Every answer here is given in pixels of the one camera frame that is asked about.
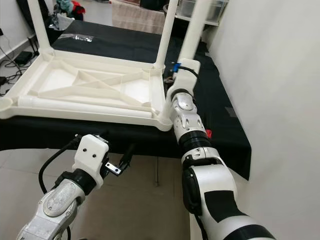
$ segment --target black table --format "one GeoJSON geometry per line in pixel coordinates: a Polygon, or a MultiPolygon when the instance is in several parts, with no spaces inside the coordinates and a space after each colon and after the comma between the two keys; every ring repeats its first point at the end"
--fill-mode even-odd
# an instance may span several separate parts
{"type": "MultiPolygon", "coordinates": [[[[95,23],[73,21],[62,37],[53,44],[56,50],[154,63],[160,35],[132,31],[95,23]],[[92,41],[63,37],[81,34],[92,41]]],[[[164,76],[171,62],[178,58],[183,40],[172,37],[168,47],[164,76]]],[[[198,114],[206,129],[212,131],[211,143],[225,163],[249,179],[251,147],[221,83],[219,71],[206,56],[207,48],[200,42],[195,59],[201,62],[199,81],[194,88],[198,114]]],[[[19,148],[59,149],[75,134],[101,134],[111,145],[111,152],[124,153],[137,143],[135,154],[180,158],[173,130],[162,132],[152,126],[121,123],[69,120],[44,117],[15,116],[0,120],[0,150],[19,148]]]]}

